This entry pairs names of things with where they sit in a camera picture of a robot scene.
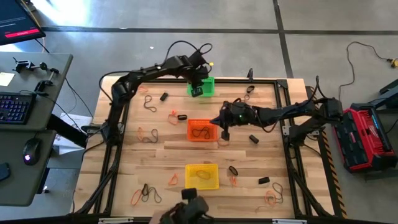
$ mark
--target white paper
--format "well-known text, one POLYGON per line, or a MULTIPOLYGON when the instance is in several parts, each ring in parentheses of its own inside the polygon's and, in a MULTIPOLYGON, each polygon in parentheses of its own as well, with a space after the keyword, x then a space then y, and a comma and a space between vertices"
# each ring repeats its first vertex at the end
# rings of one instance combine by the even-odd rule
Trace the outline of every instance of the white paper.
MULTIPOLYGON (((80 116, 80 115, 74 115, 74 114, 69 114, 69 117, 71 117, 71 119, 73 119, 76 124, 79 127, 82 127, 84 125, 90 125, 92 118, 88 117, 88 116, 80 116)), ((76 128, 76 125, 73 123, 73 121, 69 118, 68 116, 65 115, 65 113, 61 114, 61 119, 68 123, 69 125, 73 126, 74 128, 76 128)), ((62 136, 56 135, 55 140, 54 140, 54 146, 58 146, 60 151, 59 154, 62 155, 64 153, 68 153, 68 152, 74 152, 77 150, 82 150, 84 149, 83 147, 80 147, 78 145, 76 145, 75 143, 65 139, 62 136)))
POLYGON ((8 86, 12 78, 14 78, 13 73, 0 72, 0 86, 8 86))

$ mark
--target orange bin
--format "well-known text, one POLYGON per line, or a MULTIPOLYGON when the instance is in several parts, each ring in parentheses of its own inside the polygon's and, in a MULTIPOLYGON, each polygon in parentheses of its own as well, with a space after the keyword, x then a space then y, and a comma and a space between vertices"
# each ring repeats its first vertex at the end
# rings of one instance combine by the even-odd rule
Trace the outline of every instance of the orange bin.
POLYGON ((188 119, 187 139, 190 141, 217 141, 217 125, 209 119, 188 119))

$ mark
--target yellow bin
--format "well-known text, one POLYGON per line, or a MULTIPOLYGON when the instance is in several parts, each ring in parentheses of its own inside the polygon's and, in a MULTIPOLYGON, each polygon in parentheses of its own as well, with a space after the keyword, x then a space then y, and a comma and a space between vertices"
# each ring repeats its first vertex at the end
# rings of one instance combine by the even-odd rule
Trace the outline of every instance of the yellow bin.
POLYGON ((185 166, 185 188, 219 189, 217 164, 188 164, 185 166))

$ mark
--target concrete floor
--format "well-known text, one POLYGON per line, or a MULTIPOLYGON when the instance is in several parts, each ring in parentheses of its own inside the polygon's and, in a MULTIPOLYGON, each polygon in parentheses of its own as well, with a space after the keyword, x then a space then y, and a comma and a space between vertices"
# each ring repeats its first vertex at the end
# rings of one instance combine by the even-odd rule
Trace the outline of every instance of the concrete floor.
MULTIPOLYGON (((73 54, 68 79, 92 111, 99 91, 97 80, 102 74, 160 62, 167 47, 180 39, 195 45, 205 42, 214 45, 214 49, 206 55, 206 59, 215 63, 212 76, 242 77, 252 67, 255 77, 284 78, 293 75, 294 78, 304 78, 307 85, 314 85, 315 76, 319 75, 324 94, 335 97, 338 85, 351 81, 351 70, 346 59, 346 46, 350 42, 357 40, 371 44, 382 57, 398 57, 395 0, 32 2, 39 10, 36 15, 43 27, 109 28, 91 29, 91 32, 87 32, 88 29, 47 32, 45 39, 46 47, 51 52, 73 54), (274 3, 280 7, 282 23, 277 22, 274 3), (279 35, 277 30, 281 30, 282 24, 288 31, 279 35), (147 28, 151 32, 140 32, 135 28, 147 28), (164 29, 156 32, 154 29, 157 28, 164 29), (187 30, 176 32, 170 28, 187 30), (222 30, 206 33, 206 30, 189 29, 222 30), (319 35, 325 31, 333 31, 333 35, 319 35)), ((28 41, 0 46, 0 51, 41 52, 42 49, 35 41, 28 41)), ((186 45, 178 45, 171 54, 189 54, 191 51, 186 45)), ((374 99, 381 87, 396 79, 398 72, 366 47, 352 45, 350 52, 356 82, 343 88, 344 108, 352 102, 374 99)), ((72 97, 65 86, 58 103, 67 110, 73 106, 70 103, 72 97)), ((54 111, 55 114, 60 112, 58 108, 54 111)), ((81 103, 73 113, 88 115, 81 103)), ((394 116, 383 119, 385 126, 390 127, 395 119, 394 116)), ((362 176, 349 174, 342 166, 330 129, 326 130, 349 218, 396 223, 398 179, 365 182, 362 176)), ((0 220, 68 213, 80 168, 80 156, 81 153, 76 152, 51 158, 50 166, 62 168, 52 169, 49 174, 47 185, 52 193, 36 196, 29 207, 0 207, 0 220)))

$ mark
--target red power station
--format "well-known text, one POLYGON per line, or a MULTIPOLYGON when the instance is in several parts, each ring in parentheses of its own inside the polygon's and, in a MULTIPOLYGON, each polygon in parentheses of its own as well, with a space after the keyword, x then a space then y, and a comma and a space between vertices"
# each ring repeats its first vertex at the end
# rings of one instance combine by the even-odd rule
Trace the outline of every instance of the red power station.
POLYGON ((334 130, 344 167, 350 172, 384 170, 397 165, 397 156, 382 127, 376 106, 353 103, 334 130))

